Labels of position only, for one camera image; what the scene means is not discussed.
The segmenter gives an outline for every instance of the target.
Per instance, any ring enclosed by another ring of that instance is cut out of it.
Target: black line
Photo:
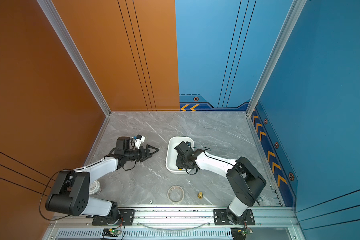
[[[232,35],[232,40],[231,40],[231,46],[230,46],[230,48],[229,48],[228,59],[227,59],[227,65],[225,66],[224,77],[223,77],[223,83],[221,84],[221,90],[220,90],[219,102],[217,103],[217,107],[219,107],[219,105],[220,105],[221,93],[223,92],[223,86],[224,86],[225,73],[227,72],[228,61],[229,61],[229,55],[231,54],[231,48],[232,48],[232,43],[233,43],[233,37],[235,36],[235,30],[236,30],[237,19],[239,18],[240,6],[241,6],[241,0],[240,0],[240,4],[239,4],[239,10],[237,11],[237,17],[236,17],[236,22],[235,22],[235,28],[233,29],[233,35]]]
[[[321,214],[321,215],[315,216],[315,217],[321,217],[321,216],[324,216],[324,215],[333,214],[333,213],[335,213],[335,212],[340,212],[340,211],[347,210],[347,209],[353,209],[354,207],[360,207],[360,204],[359,204],[359,205],[356,205],[356,206],[353,206],[353,207],[347,207],[347,208],[345,208],[345,209],[340,209],[340,210],[337,210],[337,211],[329,212],[329,213],[327,213],[327,214]],[[305,221],[305,220],[309,220],[309,219],[312,219],[312,218],[315,218],[315,217],[310,217],[310,218],[307,218],[307,219],[304,219],[304,220],[299,220],[299,222],[302,222],[302,221]]]
[[[240,53],[240,57],[239,57],[239,62],[237,63],[237,66],[236,66],[235,76],[233,77],[233,81],[232,81],[232,85],[231,85],[231,90],[230,90],[230,92],[229,92],[229,96],[228,96],[227,104],[226,104],[226,106],[225,106],[225,107],[227,107],[227,106],[228,106],[228,101],[229,101],[229,98],[230,98],[230,96],[231,96],[233,83],[235,82],[235,77],[236,77],[237,69],[238,69],[238,67],[239,67],[239,63],[240,63],[240,59],[241,59],[241,54],[243,53],[245,40],[247,39],[248,30],[250,29],[250,24],[251,24],[251,20],[252,20],[252,16],[253,16],[254,7],[256,6],[256,2],[257,2],[257,0],[255,0],[255,1],[254,1],[254,5],[253,5],[253,9],[252,9],[252,14],[251,14],[251,18],[250,18],[250,22],[249,22],[249,24],[248,24],[248,28],[247,28],[247,33],[245,34],[243,47],[241,48],[241,53]]]
[[[10,182],[10,183],[13,183],[14,185],[18,185],[18,186],[20,186],[20,187],[24,187],[24,186],[22,186],[22,185],[20,185],[20,184],[11,182],[11,181],[6,180],[6,179],[4,179],[4,178],[1,178],[1,177],[0,177],[0,179],[1,179],[1,180],[4,180],[4,181],[7,181],[7,182]],[[35,191],[35,190],[33,190],[33,189],[30,189],[30,188],[27,188],[27,187],[24,187],[24,188],[25,188],[25,189],[28,189],[28,190],[31,190],[31,191],[33,191],[33,192],[36,192],[36,193],[38,193],[38,194],[42,194],[41,192]]]
[[[155,110],[157,111],[157,108],[156,108],[156,101],[155,101],[155,95],[154,95],[154,90],[152,89],[151,77],[150,77],[150,75],[149,75],[149,69],[148,69],[147,57],[145,56],[144,45],[143,45],[143,39],[142,39],[142,37],[141,37],[141,32],[140,32],[139,21],[137,20],[137,13],[136,13],[136,8],[135,8],[135,1],[134,1],[134,0],[132,0],[132,2],[133,2],[133,8],[134,8],[134,10],[135,10],[135,16],[136,16],[136,21],[137,21],[137,27],[139,28],[139,34],[140,34],[141,45],[143,46],[143,54],[144,54],[144,58],[145,58],[145,65],[147,66],[149,84],[151,85],[151,90],[152,90],[152,98],[154,99]]]
[[[353,194],[353,193],[358,192],[358,191],[360,191],[360,189],[359,189],[359,190],[356,190],[356,191],[353,191],[353,192],[350,192],[350,193],[347,193],[347,194],[344,194],[344,195],[341,195],[341,196],[339,196],[339,197],[335,197],[335,198],[330,199],[330,200],[327,200],[327,201],[325,201],[325,202],[322,202],[322,203],[319,203],[319,204],[316,204],[316,205],[313,205],[313,206],[307,207],[307,208],[302,209],[302,210],[299,210],[299,211],[297,211],[297,212],[301,212],[301,211],[304,211],[304,210],[310,209],[310,208],[312,208],[312,207],[316,207],[316,206],[318,206],[318,205],[320,205],[320,204],[325,204],[326,202],[330,202],[330,201],[332,201],[332,200],[335,200],[335,199],[338,199],[338,198],[344,197],[344,196],[349,195],[349,194]]]
[[[144,95],[144,91],[143,91],[143,85],[141,84],[139,71],[137,70],[137,65],[136,65],[136,61],[135,61],[135,56],[133,55],[131,42],[129,41],[129,36],[128,36],[128,32],[127,32],[127,27],[125,26],[123,13],[121,12],[121,7],[120,7],[119,0],[117,0],[117,3],[119,4],[120,14],[121,14],[121,18],[123,19],[124,28],[125,28],[125,33],[127,34],[127,38],[128,38],[128,42],[129,42],[129,47],[131,48],[131,53],[132,53],[132,57],[133,57],[133,62],[135,63],[135,68],[136,68],[137,76],[139,77],[139,82],[140,82],[140,86],[141,86],[141,91],[143,92],[143,97],[144,97],[144,101],[145,101],[145,106],[147,107],[147,111],[149,111],[149,110],[148,110],[148,105],[147,105],[147,100],[145,99],[145,95]]]
[[[0,152],[0,153],[1,153],[1,154],[3,154],[3,155],[4,155],[4,156],[6,156],[6,157],[9,157],[10,159],[12,159],[12,160],[14,160],[14,161],[18,162],[19,164],[24,165],[24,166],[26,166],[27,168],[30,168],[30,169],[34,170],[35,172],[38,172],[39,174],[41,174],[41,175],[46,176],[47,178],[49,178],[47,175],[45,175],[45,174],[43,174],[43,173],[41,173],[41,172],[39,172],[39,171],[37,171],[37,170],[33,169],[32,167],[29,167],[29,166],[25,165],[24,163],[22,163],[22,162],[20,162],[20,161],[17,161],[17,160],[16,160],[16,159],[14,159],[13,157],[10,157],[10,156],[8,156],[7,154],[5,154],[5,153],[3,153],[3,152]]]
[[[30,177],[28,177],[28,176],[25,176],[24,174],[21,174],[21,173],[15,171],[15,170],[13,170],[13,169],[10,169],[9,167],[6,167],[6,166],[1,165],[1,164],[0,164],[0,166],[5,167],[6,169],[9,169],[9,170],[11,170],[11,171],[13,171],[13,172],[15,172],[15,173],[18,173],[18,174],[20,174],[20,175],[22,175],[22,176],[24,176],[24,177],[26,177],[26,178],[29,178],[30,180],[34,180],[33,178],[30,178]],[[39,182],[38,180],[34,180],[34,181],[35,181],[35,182],[38,182],[38,183],[40,183],[40,184],[42,184],[42,185],[44,185],[44,186],[47,186],[47,185],[43,184],[42,182]]]
[[[356,220],[351,220],[351,221],[346,221],[346,222],[340,222],[340,223],[333,223],[333,224],[328,224],[328,225],[324,225],[324,226],[319,226],[319,227],[312,227],[312,228],[307,228],[307,229],[303,229],[303,231],[305,230],[311,230],[311,229],[315,229],[315,228],[320,228],[320,227],[328,227],[328,226],[333,226],[333,225],[337,225],[337,224],[343,224],[343,223],[349,223],[349,222],[357,222],[360,221],[360,219],[356,219]]]
[[[221,107],[224,106],[224,101],[225,101],[225,96],[227,94],[227,89],[228,89],[228,86],[229,86],[229,80],[231,78],[231,73],[232,73],[232,69],[233,69],[233,65],[235,64],[235,58],[236,58],[236,53],[237,53],[237,47],[239,46],[239,42],[240,42],[240,36],[241,36],[241,31],[243,30],[243,25],[244,25],[244,21],[245,21],[245,16],[247,15],[247,10],[248,10],[248,5],[250,4],[250,1],[248,0],[248,3],[247,3],[247,8],[245,9],[245,14],[244,14],[244,18],[243,18],[243,23],[241,24],[241,29],[240,29],[240,35],[239,35],[239,40],[237,41],[237,45],[236,45],[236,50],[235,50],[235,55],[233,57],[233,62],[232,62],[232,66],[231,66],[231,71],[229,73],[229,78],[228,78],[228,83],[227,83],[227,88],[225,89],[225,94],[224,94],[224,99],[223,99],[223,104],[221,105]]]
[[[127,0],[125,0],[125,5],[127,6],[127,11],[128,11],[129,21],[130,21],[130,23],[131,23],[133,37],[135,38],[135,44],[136,44],[137,54],[139,55],[139,60],[140,60],[140,65],[141,65],[141,71],[143,72],[143,77],[144,77],[145,87],[147,88],[147,94],[148,94],[149,104],[151,105],[151,110],[153,110],[153,108],[152,108],[152,103],[151,103],[151,97],[149,96],[149,91],[148,91],[148,86],[147,86],[147,80],[145,79],[145,74],[144,74],[143,64],[141,63],[141,58],[140,58],[140,53],[139,53],[139,47],[137,46],[137,41],[136,41],[135,31],[133,30],[133,25],[132,25],[131,15],[129,14],[129,9],[128,9]]]

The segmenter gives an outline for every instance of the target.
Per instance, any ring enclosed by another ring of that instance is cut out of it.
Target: robotic arm
[[[45,208],[48,211],[73,216],[80,214],[101,216],[109,225],[114,224],[120,214],[117,203],[90,197],[89,185],[94,180],[122,168],[127,161],[143,162],[158,152],[158,148],[148,144],[145,149],[143,146],[140,147],[144,137],[138,135],[137,138],[140,138],[137,149],[130,149],[129,137],[119,137],[116,147],[102,160],[85,167],[59,172]]]
[[[266,181],[259,171],[245,157],[225,159],[202,149],[193,149],[185,142],[175,147],[178,153],[176,166],[179,169],[203,169],[228,179],[235,197],[226,209],[231,224],[240,224],[244,211],[257,201]]]

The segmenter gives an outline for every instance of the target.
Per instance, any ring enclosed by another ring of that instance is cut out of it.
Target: ventilation grille
[[[231,237],[231,231],[229,228],[207,228],[194,230],[190,232],[179,231],[159,231],[159,230],[141,230],[131,229],[125,232],[124,239],[142,239],[142,238],[154,238],[154,239],[195,239],[195,238],[208,238],[208,239],[222,239],[222,237]]]
[[[60,228],[57,238],[99,239],[102,238],[102,228]],[[108,239],[121,239],[119,237],[106,237]],[[190,232],[147,230],[145,228],[126,228],[123,240],[137,239],[232,239],[230,228],[201,228]]]
[[[101,237],[102,228],[60,228],[58,238],[93,238]]]

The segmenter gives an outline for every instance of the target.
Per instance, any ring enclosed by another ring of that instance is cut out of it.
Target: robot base
[[[215,225],[232,225],[228,220],[226,209],[214,209],[213,213],[215,215]],[[246,209],[243,216],[243,220],[238,225],[244,225],[246,223],[251,226],[255,224],[251,209]]]
[[[123,216],[123,225],[125,226],[131,226],[133,219],[135,217],[135,210],[134,209],[121,209],[120,211],[120,218]],[[114,222],[114,220],[107,219],[106,217],[101,216],[94,216],[92,221],[92,226],[114,226],[114,225],[120,225],[121,220],[117,220]]]

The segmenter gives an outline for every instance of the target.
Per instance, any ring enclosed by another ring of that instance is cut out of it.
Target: mounting plate
[[[232,225],[227,218],[227,213],[226,213],[225,209],[214,209],[213,214],[214,214],[214,218],[215,218],[215,225]],[[238,225],[244,225],[245,223],[247,225],[255,224],[253,212],[251,209],[246,209],[243,214],[244,214],[244,219]]]
[[[120,215],[123,216],[123,225],[131,226],[133,219],[135,217],[135,210],[134,209],[119,209]],[[108,224],[102,217],[95,216],[92,221],[93,226],[107,226]],[[112,226],[120,225],[120,221],[115,222]]]

